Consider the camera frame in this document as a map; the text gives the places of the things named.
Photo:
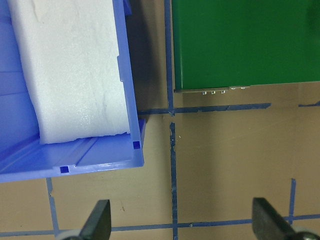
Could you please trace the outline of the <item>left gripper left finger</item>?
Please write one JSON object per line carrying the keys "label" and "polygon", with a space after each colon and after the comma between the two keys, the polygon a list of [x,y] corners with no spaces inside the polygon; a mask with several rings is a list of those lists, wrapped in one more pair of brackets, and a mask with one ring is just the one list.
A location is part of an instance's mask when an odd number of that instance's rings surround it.
{"label": "left gripper left finger", "polygon": [[59,240],[109,240],[112,231],[111,204],[99,200],[80,230],[68,230],[58,235]]}

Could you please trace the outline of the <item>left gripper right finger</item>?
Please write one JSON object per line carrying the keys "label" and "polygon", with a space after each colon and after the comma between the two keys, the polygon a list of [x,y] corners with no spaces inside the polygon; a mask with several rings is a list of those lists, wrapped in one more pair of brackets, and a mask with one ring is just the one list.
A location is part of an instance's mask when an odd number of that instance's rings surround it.
{"label": "left gripper right finger", "polygon": [[258,240],[318,240],[313,232],[294,230],[263,197],[252,200],[252,231]]}

